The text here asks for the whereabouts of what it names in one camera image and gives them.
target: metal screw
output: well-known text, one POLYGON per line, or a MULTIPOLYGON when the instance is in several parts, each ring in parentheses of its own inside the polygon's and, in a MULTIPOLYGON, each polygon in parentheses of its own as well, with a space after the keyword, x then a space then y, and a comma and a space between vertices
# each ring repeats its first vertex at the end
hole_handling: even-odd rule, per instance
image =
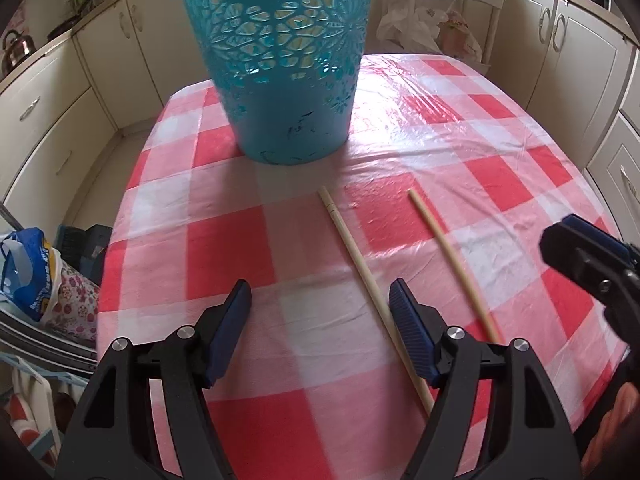
POLYGON ((194 329, 194 327, 190 325, 181 326, 178 329, 178 337, 180 339, 188 339, 190 337, 193 337, 193 334, 195 333, 196 333, 196 329, 194 329))
POLYGON ((636 285, 640 284, 640 278, 638 278, 638 275, 632 270, 625 269, 625 276, 628 277, 636 285))
POLYGON ((611 280, 602 280, 598 285, 598 290, 602 294, 606 294, 610 288, 611 288, 611 280))
POLYGON ((111 343, 111 348, 113 348, 116 352, 119 352, 120 350, 124 350, 128 344, 129 344, 129 341, 121 337, 119 339, 116 339, 116 341, 114 341, 113 343, 111 343))
POLYGON ((465 331, 459 326, 450 326, 447 328, 447 335, 452 339, 462 339, 465 336, 465 331))
POLYGON ((515 349, 519 350, 520 352, 526 352, 530 348, 529 341, 522 338, 516 339, 516 341, 513 342, 513 346, 515 346, 515 349))

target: plastic bag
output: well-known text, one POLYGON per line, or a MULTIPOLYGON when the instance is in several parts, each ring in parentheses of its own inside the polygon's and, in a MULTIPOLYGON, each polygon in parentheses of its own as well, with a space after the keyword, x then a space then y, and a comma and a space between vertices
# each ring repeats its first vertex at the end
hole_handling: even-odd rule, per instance
POLYGON ((402 46, 405 52, 440 54, 436 38, 440 24, 447 21, 440 5, 436 0, 416 0, 414 15, 409 17, 407 0, 388 0, 388 12, 380 20, 376 37, 402 46))
POLYGON ((61 262, 58 301, 49 303, 40 324, 80 344, 95 347, 100 287, 61 262))
POLYGON ((465 19, 455 10, 449 12, 449 19, 440 24, 438 45, 447 56, 465 62, 482 61, 482 48, 469 30, 465 19))
POLYGON ((0 292, 30 319, 39 321, 57 301, 60 253, 37 228, 9 234, 0 241, 0 292))

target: cream cabinet door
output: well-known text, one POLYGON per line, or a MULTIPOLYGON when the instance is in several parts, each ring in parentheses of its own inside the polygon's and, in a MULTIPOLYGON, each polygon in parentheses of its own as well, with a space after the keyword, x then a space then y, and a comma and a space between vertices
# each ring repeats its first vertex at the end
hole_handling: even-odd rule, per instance
POLYGON ((636 130, 640 130, 640 52, 636 52, 636 61, 629 79, 629 86, 626 88, 620 109, 636 130))
POLYGON ((209 79, 182 0, 127 0, 134 29, 162 103, 209 79))
POLYGON ((24 227, 53 243, 89 169, 114 134, 93 89, 54 124, 24 165, 4 204, 24 227))
POLYGON ((557 0, 504 0, 487 78, 526 109, 551 38, 557 0))
POLYGON ((10 233, 14 229, 7 223, 7 221, 0 216, 0 237, 10 233))
POLYGON ((162 109, 125 0, 77 34, 97 91, 119 128, 157 117, 162 109))
POLYGON ((587 170, 611 209, 622 238, 640 246, 640 137, 616 115, 587 170))
POLYGON ((554 32, 527 112, 580 170, 616 110, 633 53, 632 44, 607 23, 558 2, 554 32))
POLYGON ((0 95, 0 200, 50 127, 89 88, 73 41, 28 67, 0 95))

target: drawer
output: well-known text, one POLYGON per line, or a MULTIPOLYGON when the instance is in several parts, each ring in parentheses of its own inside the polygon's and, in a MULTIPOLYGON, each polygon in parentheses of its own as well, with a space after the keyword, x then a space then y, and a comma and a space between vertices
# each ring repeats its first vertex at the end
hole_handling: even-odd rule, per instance
POLYGON ((42 137, 88 88, 78 53, 68 40, 0 94, 0 200, 42 137))
POLYGON ((7 209, 24 227, 39 227, 53 242, 78 188, 114 133, 89 89, 31 154, 7 194, 7 209))
POLYGON ((640 137, 617 113, 587 170, 602 192, 625 242, 640 246, 640 137))
POLYGON ((620 109, 636 130, 640 130, 640 50, 636 51, 636 60, 620 109))

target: blue plastic basket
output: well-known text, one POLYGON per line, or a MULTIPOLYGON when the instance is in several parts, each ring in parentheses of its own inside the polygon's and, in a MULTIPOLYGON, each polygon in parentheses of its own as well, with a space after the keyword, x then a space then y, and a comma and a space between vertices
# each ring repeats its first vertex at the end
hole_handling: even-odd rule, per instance
POLYGON ((236 141, 301 164, 348 136, 370 0, 184 0, 236 141))

